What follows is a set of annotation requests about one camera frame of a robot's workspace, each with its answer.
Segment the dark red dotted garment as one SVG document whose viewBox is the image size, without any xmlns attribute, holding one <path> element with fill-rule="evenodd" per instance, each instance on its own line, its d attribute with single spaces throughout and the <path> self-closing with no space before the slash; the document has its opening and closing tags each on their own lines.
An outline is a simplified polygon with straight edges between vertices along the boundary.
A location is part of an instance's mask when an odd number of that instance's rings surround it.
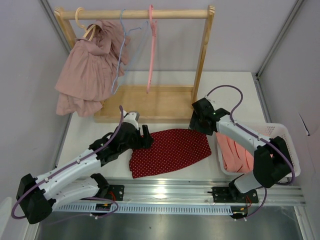
<svg viewBox="0 0 320 240">
<path fill-rule="evenodd" d="M 135 149 L 129 160 L 134 179 L 187 168 L 212 154 L 207 136 L 190 129 L 173 128 L 153 132 L 148 149 Z"/>
</svg>

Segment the dusty pink skirt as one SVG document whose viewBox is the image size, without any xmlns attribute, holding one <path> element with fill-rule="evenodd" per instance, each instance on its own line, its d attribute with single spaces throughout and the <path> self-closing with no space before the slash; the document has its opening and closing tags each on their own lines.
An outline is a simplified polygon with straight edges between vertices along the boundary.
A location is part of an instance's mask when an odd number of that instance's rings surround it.
<svg viewBox="0 0 320 240">
<path fill-rule="evenodd" d="M 112 95 L 123 30 L 118 21 L 100 19 L 94 24 L 93 39 L 76 40 L 57 80 L 57 115 L 76 112 L 80 117 L 91 116 L 103 107 L 102 101 Z M 128 63 L 127 49 L 125 55 L 124 62 Z"/>
</svg>

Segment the pink plastic hanger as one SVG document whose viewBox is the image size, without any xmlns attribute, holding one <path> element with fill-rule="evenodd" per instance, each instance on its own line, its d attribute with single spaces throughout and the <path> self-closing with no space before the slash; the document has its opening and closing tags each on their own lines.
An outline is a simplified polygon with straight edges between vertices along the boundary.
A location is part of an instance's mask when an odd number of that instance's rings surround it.
<svg viewBox="0 0 320 240">
<path fill-rule="evenodd" d="M 154 7 L 151 4 L 148 9 L 149 24 L 150 24 L 152 39 L 151 39 L 149 74 L 148 74 L 148 82 L 146 87 L 147 94 L 150 92 L 151 83 L 152 83 L 155 52 L 156 52 L 156 41 L 157 41 L 157 20 L 153 20 L 153 10 L 154 10 Z"/>
</svg>

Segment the cream plastic hanger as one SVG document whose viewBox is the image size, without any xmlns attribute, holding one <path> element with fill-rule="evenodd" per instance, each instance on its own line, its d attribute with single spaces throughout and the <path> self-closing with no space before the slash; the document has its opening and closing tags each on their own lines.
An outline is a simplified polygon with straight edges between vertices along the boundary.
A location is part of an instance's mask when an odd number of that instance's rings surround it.
<svg viewBox="0 0 320 240">
<path fill-rule="evenodd" d="M 79 13 L 84 11 L 85 9 L 83 7 L 78 7 L 75 11 L 75 22 L 77 24 L 77 26 L 81 29 L 84 30 L 84 34 L 83 34 L 83 38 L 87 39 L 88 41 L 91 41 L 94 36 L 95 36 L 95 32 L 96 32 L 96 24 L 92 24 L 89 27 L 86 27 L 85 25 L 81 24 L 79 22 Z"/>
</svg>

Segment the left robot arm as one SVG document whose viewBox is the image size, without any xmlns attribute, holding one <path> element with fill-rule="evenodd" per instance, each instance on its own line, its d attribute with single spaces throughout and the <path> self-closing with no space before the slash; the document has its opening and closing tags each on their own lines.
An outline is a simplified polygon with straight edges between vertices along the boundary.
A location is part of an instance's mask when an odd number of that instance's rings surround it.
<svg viewBox="0 0 320 240">
<path fill-rule="evenodd" d="M 136 127 L 129 122 L 117 126 L 95 140 L 83 153 L 65 165 L 45 174 L 23 176 L 16 200 L 28 223 L 43 221 L 52 211 L 76 200 L 108 196 L 109 184 L 99 173 L 94 173 L 81 183 L 74 181 L 85 173 L 97 170 L 116 160 L 127 150 L 149 149 L 154 142 L 146 124 Z"/>
</svg>

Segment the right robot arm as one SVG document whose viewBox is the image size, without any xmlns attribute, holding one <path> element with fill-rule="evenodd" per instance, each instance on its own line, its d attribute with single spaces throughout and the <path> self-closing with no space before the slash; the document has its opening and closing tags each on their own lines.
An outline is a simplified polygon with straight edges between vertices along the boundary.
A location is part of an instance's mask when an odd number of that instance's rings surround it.
<svg viewBox="0 0 320 240">
<path fill-rule="evenodd" d="M 253 156 L 253 170 L 234 180 L 228 196 L 234 202 L 246 197 L 247 192 L 270 188 L 291 174 L 296 177 L 286 141 L 280 137 L 267 137 L 235 121 L 232 112 L 214 109 L 207 98 L 192 104 L 193 113 L 189 128 L 206 135 L 220 133 L 234 140 Z"/>
</svg>

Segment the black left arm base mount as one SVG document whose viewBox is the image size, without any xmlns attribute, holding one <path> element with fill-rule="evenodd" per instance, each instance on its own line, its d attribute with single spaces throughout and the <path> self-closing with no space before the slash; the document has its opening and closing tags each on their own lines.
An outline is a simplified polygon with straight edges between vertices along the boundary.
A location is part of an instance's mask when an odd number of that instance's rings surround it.
<svg viewBox="0 0 320 240">
<path fill-rule="evenodd" d="M 95 198 L 123 201 L 124 185 L 109 184 L 100 173 L 94 173 L 90 177 L 96 181 L 98 187 L 98 192 L 94 195 Z"/>
</svg>

